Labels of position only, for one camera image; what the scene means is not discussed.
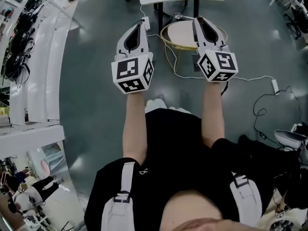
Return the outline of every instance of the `white cable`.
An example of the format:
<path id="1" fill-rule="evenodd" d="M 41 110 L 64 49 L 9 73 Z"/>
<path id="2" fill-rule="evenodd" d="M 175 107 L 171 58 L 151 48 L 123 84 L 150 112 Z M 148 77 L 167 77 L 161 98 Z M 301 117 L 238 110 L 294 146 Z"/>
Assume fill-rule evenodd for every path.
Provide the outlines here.
<path id="1" fill-rule="evenodd" d="M 145 16 L 145 13 L 142 11 L 141 8 L 142 8 L 142 5 L 140 6 L 140 11 L 143 13 L 144 17 L 146 17 L 146 16 Z"/>
<path id="2" fill-rule="evenodd" d="M 166 44 L 166 42 L 158 35 L 158 34 L 153 34 L 153 35 L 149 35 L 148 37 L 152 37 L 152 36 L 158 36 L 165 44 L 165 47 L 167 46 L 171 52 L 173 53 L 174 57 L 175 57 L 175 61 L 174 61 L 174 65 L 173 65 L 173 72 L 176 76 L 183 78 L 183 79 L 204 79 L 204 77 L 184 77 L 184 76 L 180 76 L 175 72 L 175 65 L 177 63 L 177 56 L 175 55 L 175 53 L 173 52 L 173 50 Z"/>
<path id="3" fill-rule="evenodd" d="M 273 78 L 273 77 L 271 77 L 271 76 L 267 76 L 267 75 L 264 75 L 264 76 L 259 77 L 259 78 L 254 78 L 254 79 L 244 79 L 244 78 L 238 78 L 238 77 L 232 77 L 232 78 L 235 78 L 235 79 L 242 79 L 242 80 L 250 81 L 250 80 L 256 80 L 256 79 L 262 79 L 262 78 L 265 78 L 265 77 L 268 77 L 268 78 L 271 78 L 272 80 L 274 80 L 274 78 Z"/>

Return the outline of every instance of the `gray floor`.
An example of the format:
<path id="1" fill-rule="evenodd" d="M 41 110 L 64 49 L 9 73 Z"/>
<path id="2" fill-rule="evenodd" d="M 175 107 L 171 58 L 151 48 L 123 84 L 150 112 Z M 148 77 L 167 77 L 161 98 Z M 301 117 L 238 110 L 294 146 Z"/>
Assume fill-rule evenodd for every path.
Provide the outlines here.
<path id="1" fill-rule="evenodd" d="M 284 8 L 271 0 L 201 1 L 200 15 L 222 27 L 228 45 L 236 54 L 238 77 L 274 77 L 280 89 L 292 86 L 301 100 L 302 120 L 307 117 L 307 48 L 302 38 L 295 41 L 285 25 Z M 179 11 L 182 2 L 165 3 L 165 11 Z M 191 16 L 193 3 L 184 14 Z M 74 17 L 83 29 L 68 34 L 61 73 L 60 117 L 65 129 L 65 154 L 74 185 L 84 196 L 90 194 L 96 171 L 122 156 L 122 129 L 126 96 L 112 82 L 111 62 L 116 44 L 130 26 L 143 16 L 139 0 L 80 0 Z M 143 7 L 157 33 L 153 6 Z M 156 60 L 154 78 L 146 99 L 162 98 L 167 106 L 182 107 L 200 117 L 204 81 L 176 77 L 167 64 L 163 42 L 149 39 Z M 179 71 L 194 73 L 191 52 L 181 52 Z M 237 141 L 253 130 L 253 104 L 264 93 L 273 93 L 269 78 L 245 82 L 233 79 L 223 96 L 226 138 Z M 290 130 L 298 122 L 298 103 L 291 94 L 265 97 L 257 105 L 267 115 L 260 117 L 259 130 L 274 139 L 275 129 Z"/>

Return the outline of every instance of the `concrete floor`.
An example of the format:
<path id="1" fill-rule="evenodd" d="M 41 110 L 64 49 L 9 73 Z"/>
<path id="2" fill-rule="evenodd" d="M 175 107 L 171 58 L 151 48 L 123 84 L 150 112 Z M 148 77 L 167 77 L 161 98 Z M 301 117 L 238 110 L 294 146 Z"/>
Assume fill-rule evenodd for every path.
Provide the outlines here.
<path id="1" fill-rule="evenodd" d="M 201 1 L 200 15 L 222 27 L 229 35 L 228 45 L 236 54 L 238 77 L 274 77 L 280 89 L 292 86 L 301 100 L 302 120 L 307 117 L 307 49 L 302 38 L 295 41 L 285 24 L 284 8 L 271 0 Z M 168 13 L 179 11 L 182 2 L 164 4 Z M 60 118 L 65 129 L 65 154 L 76 190 L 87 197 L 96 171 L 122 156 L 122 128 L 126 96 L 112 82 L 111 62 L 116 44 L 130 26 L 143 16 L 139 0 L 80 0 L 74 17 L 83 29 L 69 32 L 61 72 Z M 143 6 L 157 33 L 157 15 L 152 5 Z M 193 3 L 185 15 L 191 16 Z M 146 100 L 162 98 L 167 106 L 182 107 L 201 116 L 204 81 L 176 77 L 168 65 L 163 42 L 149 38 L 156 60 Z M 194 73 L 191 52 L 181 52 L 179 72 Z M 256 81 L 233 79 L 223 96 L 226 138 L 237 141 L 246 134 L 256 139 L 253 104 L 264 93 L 273 93 L 269 78 Z M 298 122 L 298 102 L 291 94 L 265 97 L 257 105 L 267 115 L 257 128 L 274 139 L 275 129 L 292 128 Z"/>

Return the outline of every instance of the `black shirt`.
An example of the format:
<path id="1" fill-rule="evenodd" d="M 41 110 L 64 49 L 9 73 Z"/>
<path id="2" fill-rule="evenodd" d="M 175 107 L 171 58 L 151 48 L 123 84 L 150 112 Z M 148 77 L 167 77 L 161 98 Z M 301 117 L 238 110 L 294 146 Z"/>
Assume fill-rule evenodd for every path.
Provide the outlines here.
<path id="1" fill-rule="evenodd" d="M 143 165 L 121 158 L 97 172 L 85 214 L 89 231 L 101 229 L 104 205 L 120 192 L 123 165 L 131 161 L 136 162 L 130 192 L 136 231 L 159 230 L 166 203 L 185 190 L 200 192 L 218 207 L 224 219 L 239 221 L 230 190 L 232 172 L 255 181 L 265 212 L 273 193 L 272 179 L 244 149 L 226 139 L 217 140 L 211 149 L 206 147 L 201 119 L 191 114 L 157 109 L 146 114 L 146 122 L 148 151 Z"/>

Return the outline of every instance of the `white harness strap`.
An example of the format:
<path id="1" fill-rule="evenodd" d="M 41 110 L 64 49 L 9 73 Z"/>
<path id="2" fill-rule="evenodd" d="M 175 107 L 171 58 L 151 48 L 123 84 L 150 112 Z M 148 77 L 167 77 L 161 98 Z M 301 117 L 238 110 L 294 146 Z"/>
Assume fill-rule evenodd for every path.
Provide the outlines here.
<path id="1" fill-rule="evenodd" d="M 129 197 L 135 162 L 122 169 L 121 192 L 104 206 L 101 231 L 135 231 L 133 200 Z"/>
<path id="2" fill-rule="evenodd" d="M 254 181 L 245 175 L 233 173 L 234 181 L 230 184 L 235 199 L 240 223 L 254 227 L 262 216 L 262 202 Z"/>

